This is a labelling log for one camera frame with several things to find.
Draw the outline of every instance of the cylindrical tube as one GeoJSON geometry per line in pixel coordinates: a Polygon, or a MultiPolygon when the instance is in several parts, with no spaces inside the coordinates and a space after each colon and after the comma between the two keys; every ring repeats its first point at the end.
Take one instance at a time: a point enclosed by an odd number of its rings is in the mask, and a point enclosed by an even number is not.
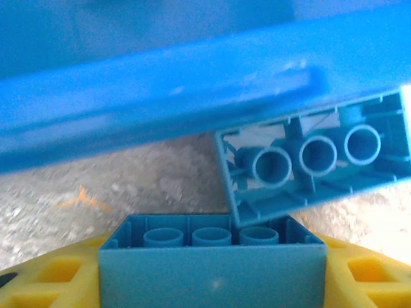
{"type": "Polygon", "coordinates": [[[380,135],[368,124],[332,128],[326,134],[337,147],[338,159],[357,166],[371,164],[381,150],[380,135]]]}
{"type": "Polygon", "coordinates": [[[144,247],[183,246],[184,234],[176,228],[158,228],[147,231],[143,236],[144,247]]]}
{"type": "Polygon", "coordinates": [[[277,146],[241,148],[235,160],[239,167],[245,168],[249,177],[267,188],[284,185],[291,175],[291,158],[277,146]]]}
{"type": "Polygon", "coordinates": [[[290,141],[288,152],[295,170],[315,177],[330,173],[337,162],[337,149],[333,141],[322,135],[290,141]]]}
{"type": "Polygon", "coordinates": [[[241,245],[275,245],[278,244],[277,231],[267,227],[248,227],[240,231],[241,245]]]}
{"type": "Polygon", "coordinates": [[[191,242],[193,246],[229,246],[231,232],[217,227],[200,228],[192,233],[191,242]]]}

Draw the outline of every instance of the rectangular hole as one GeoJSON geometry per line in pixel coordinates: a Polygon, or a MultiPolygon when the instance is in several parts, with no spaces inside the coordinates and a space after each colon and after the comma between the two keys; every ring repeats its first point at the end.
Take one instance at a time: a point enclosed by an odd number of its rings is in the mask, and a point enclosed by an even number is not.
{"type": "Polygon", "coordinates": [[[395,282],[381,262],[374,257],[364,257],[348,262],[348,268],[358,282],[395,282]]]}
{"type": "Polygon", "coordinates": [[[10,301],[7,308],[49,308],[59,294],[44,293],[44,294],[21,294],[16,295],[10,301]]]}
{"type": "Polygon", "coordinates": [[[411,293],[401,292],[369,292],[368,297],[378,308],[409,308],[411,293]]]}
{"type": "Polygon", "coordinates": [[[43,268],[40,275],[35,279],[35,282],[70,282],[76,275],[82,263],[80,258],[54,258],[43,268]]]}

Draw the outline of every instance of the blue plastic panel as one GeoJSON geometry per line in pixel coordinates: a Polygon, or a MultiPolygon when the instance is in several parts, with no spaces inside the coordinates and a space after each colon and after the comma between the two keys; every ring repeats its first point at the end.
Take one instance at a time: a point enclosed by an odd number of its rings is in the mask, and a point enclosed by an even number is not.
{"type": "Polygon", "coordinates": [[[411,177],[401,92],[307,110],[215,135],[237,225],[411,177]]]}
{"type": "Polygon", "coordinates": [[[322,307],[326,245],[291,217],[258,227],[129,216],[99,251],[101,307],[322,307]]]}
{"type": "Polygon", "coordinates": [[[391,2],[1,1],[0,172],[396,89],[391,2]]]}

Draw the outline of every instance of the yellow plastic piece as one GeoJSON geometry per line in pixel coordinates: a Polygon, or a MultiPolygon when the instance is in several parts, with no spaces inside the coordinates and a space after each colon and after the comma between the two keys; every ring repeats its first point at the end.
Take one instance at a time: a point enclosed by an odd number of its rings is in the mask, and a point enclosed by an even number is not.
{"type": "Polygon", "coordinates": [[[98,248],[110,234],[63,247],[0,272],[0,308],[99,308],[98,248]]]}
{"type": "Polygon", "coordinates": [[[328,245],[324,308],[411,308],[411,266],[317,236],[328,245]]]}
{"type": "MultiPolygon", "coordinates": [[[[411,266],[317,236],[328,245],[324,308],[411,308],[411,266]]],[[[18,273],[0,289],[0,308],[99,308],[97,253],[108,237],[92,237],[0,272],[18,273]]]]}

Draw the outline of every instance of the gray ground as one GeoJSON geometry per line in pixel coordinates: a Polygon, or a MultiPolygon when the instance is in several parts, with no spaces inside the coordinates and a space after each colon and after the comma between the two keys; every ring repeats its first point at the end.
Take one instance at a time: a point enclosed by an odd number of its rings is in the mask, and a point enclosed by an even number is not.
{"type": "MultiPolygon", "coordinates": [[[[404,95],[408,108],[411,87],[404,95]]],[[[410,195],[408,182],[292,214],[310,230],[411,264],[410,195]]],[[[0,270],[113,230],[128,214],[170,212],[227,212],[210,136],[2,176],[0,270]],[[94,206],[86,200],[58,208],[80,187],[94,206]]]]}

